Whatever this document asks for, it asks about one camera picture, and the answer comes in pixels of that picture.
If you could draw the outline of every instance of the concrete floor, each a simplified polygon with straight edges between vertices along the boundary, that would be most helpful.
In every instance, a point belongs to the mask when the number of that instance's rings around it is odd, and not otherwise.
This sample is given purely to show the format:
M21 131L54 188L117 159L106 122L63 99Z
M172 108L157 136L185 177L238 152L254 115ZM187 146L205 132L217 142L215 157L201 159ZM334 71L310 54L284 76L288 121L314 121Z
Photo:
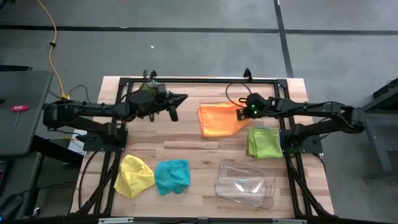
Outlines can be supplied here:
M277 29L273 0L45 0L58 25L126 27L213 27ZM398 30L395 0L280 0L286 29ZM19 0L0 12L0 23L50 25L39 5ZM47 62L51 31L0 30L0 64L51 70ZM304 78L312 102L339 101L362 106L372 92L397 78L396 35L287 34L294 77ZM240 77L246 67L256 77L287 77L279 34L180 32L58 33L53 61L64 88L84 84L96 101L105 75ZM56 80L51 89L59 92ZM77 97L84 99L83 90ZM59 137L40 125L37 134ZM345 218L396 222L398 181L365 184L379 162L364 134L331 134L323 141L326 174L335 213ZM54 179L75 180L78 170L45 160ZM74 186L40 193L43 216L66 213L70 196L48 200Z

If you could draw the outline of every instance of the green cloth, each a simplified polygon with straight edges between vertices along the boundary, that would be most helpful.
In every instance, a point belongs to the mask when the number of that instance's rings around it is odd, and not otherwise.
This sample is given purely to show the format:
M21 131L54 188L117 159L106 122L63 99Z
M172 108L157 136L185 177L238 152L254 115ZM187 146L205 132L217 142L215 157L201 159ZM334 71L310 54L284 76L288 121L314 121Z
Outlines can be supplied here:
M283 157L279 131L274 128L249 128L248 154L256 159Z

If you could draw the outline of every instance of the transparent plastic tray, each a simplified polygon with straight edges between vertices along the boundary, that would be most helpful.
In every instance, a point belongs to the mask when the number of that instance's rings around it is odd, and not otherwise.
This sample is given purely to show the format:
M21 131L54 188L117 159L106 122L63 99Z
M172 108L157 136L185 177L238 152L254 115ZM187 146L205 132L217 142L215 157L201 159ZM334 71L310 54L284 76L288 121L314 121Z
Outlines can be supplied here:
M273 170L224 159L220 163L215 194L235 202L270 209L274 204L274 187Z

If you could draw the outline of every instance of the red tool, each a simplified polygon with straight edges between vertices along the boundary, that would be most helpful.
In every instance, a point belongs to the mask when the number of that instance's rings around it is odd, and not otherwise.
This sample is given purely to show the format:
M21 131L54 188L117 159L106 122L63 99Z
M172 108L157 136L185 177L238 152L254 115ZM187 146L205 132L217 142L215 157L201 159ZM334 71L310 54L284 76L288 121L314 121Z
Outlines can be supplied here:
M29 110L29 106L26 106L26 105L13 106L13 107L11 108L11 110L12 110L12 111L18 111L17 120L15 121L15 126L14 126L14 129L16 129L16 128L17 128L18 119L19 119L19 113L20 113L21 111Z

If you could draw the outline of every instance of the wooden table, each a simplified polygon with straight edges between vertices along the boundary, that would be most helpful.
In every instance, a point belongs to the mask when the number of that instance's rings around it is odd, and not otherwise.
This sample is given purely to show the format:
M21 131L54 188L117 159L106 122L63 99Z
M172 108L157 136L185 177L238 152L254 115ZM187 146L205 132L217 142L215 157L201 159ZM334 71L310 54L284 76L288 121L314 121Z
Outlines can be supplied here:
M120 77L104 77L99 103L113 104ZM287 79L290 98L297 102L308 101L304 80ZM291 218L294 217L292 199L285 159L255 160L246 155L247 131L241 130L234 136L223 138L203 138L198 122L197 109L200 103L226 102L225 87L220 83L167 83L167 89L174 93L189 95L179 107L179 122L171 122L168 112L155 116L155 122L149 118L135 119L127 124L129 135L126 150L122 155L131 154L145 161L154 170L160 161L170 159L188 159L190 162L191 186L182 194L169 193L160 196L155 186L145 190L135 199L126 198L115 192L112 216L130 217L229 217L229 218ZM252 92L258 92L264 98L274 96L270 84L249 84ZM233 85L228 90L231 98L247 96L247 89ZM98 122L110 121L108 118L95 118ZM311 117L295 116L296 123L311 124ZM248 125L266 125L279 128L274 118L255 119ZM85 156L81 170L89 156ZM90 197L98 185L104 153L98 153L88 166L81 189L83 203ZM223 159L234 159L250 166L271 169L276 172L274 206L269 210L243 205L215 195L215 180L218 166ZM303 165L307 184L324 208L333 213L325 171L319 158L303 154ZM300 208L304 212L301 190L298 190ZM104 191L102 206L106 205L108 189ZM72 211L77 210L77 189Z

